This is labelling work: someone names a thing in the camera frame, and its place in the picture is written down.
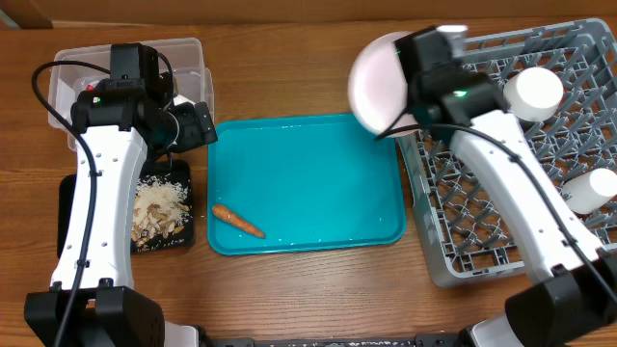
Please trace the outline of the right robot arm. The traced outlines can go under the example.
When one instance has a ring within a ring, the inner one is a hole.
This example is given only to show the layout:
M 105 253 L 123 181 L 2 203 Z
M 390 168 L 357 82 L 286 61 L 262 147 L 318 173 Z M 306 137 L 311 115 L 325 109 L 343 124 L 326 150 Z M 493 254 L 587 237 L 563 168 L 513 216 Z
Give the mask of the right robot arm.
M 520 120 L 545 120 L 564 93 L 531 67 L 499 89 L 484 73 L 434 70 L 411 84 L 416 125 L 471 170 L 508 226 L 530 288 L 503 313 L 461 331 L 464 346 L 563 346 L 616 320 L 616 257 L 563 200 Z

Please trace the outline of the white paper liner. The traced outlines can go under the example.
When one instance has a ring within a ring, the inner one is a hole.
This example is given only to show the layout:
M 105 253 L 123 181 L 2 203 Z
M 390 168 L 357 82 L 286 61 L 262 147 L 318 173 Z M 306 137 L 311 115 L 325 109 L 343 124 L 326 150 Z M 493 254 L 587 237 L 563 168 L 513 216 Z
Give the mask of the white paper liner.
M 184 104 L 184 103 L 189 103 L 191 105 L 195 104 L 195 102 L 193 100 L 183 96 L 182 94 L 179 94 L 179 95 L 177 95 L 174 98 L 174 106 L 179 106 L 179 105 Z

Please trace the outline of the pink plate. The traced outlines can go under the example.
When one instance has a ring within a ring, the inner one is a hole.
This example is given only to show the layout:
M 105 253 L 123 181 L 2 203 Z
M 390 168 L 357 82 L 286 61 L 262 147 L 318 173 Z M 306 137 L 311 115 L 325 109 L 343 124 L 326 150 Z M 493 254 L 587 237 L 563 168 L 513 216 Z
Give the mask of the pink plate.
M 379 135 L 407 106 L 408 85 L 394 42 L 410 32 L 379 37 L 362 50 L 348 79 L 348 99 L 358 122 Z

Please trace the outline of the white cup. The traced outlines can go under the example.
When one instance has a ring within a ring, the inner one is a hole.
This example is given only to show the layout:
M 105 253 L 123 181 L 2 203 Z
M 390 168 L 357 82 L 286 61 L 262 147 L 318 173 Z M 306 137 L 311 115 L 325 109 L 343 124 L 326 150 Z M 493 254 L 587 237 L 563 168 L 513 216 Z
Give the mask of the white cup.
M 510 111 L 520 120 L 540 122 L 551 118 L 564 94 L 559 77 L 543 67 L 530 67 L 511 78 L 503 88 Z

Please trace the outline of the pale green bowl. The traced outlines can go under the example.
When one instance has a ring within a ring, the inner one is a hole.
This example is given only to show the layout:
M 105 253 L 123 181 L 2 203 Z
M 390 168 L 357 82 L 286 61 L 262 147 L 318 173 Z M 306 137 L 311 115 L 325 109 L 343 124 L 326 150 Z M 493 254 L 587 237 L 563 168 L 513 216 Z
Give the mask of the pale green bowl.
M 589 214 L 616 196 L 616 173 L 595 169 L 564 184 L 562 196 L 568 207 L 578 214 Z

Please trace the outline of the orange carrot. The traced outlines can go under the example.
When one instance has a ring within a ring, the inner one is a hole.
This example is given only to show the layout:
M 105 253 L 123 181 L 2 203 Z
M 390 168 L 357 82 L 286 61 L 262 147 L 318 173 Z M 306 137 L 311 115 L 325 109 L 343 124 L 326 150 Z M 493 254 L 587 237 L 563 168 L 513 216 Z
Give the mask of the orange carrot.
M 263 231 L 261 231 L 259 228 L 255 227 L 253 224 L 249 223 L 241 216 L 237 215 L 235 212 L 222 204 L 215 204 L 212 207 L 212 213 L 217 219 L 223 221 L 230 226 L 240 229 L 245 233 L 261 239 L 266 238 L 266 235 Z

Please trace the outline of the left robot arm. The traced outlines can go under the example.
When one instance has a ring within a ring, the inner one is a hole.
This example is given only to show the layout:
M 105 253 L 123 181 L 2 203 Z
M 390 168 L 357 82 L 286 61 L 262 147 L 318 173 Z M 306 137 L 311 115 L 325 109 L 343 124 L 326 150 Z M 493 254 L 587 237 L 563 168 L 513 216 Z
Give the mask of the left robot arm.
M 26 323 L 46 346 L 209 345 L 204 329 L 167 321 L 135 290 L 130 254 L 142 167 L 213 143 L 207 104 L 173 105 L 126 80 L 83 91 L 71 116 L 59 119 L 78 159 L 67 239 L 49 289 L 26 297 Z

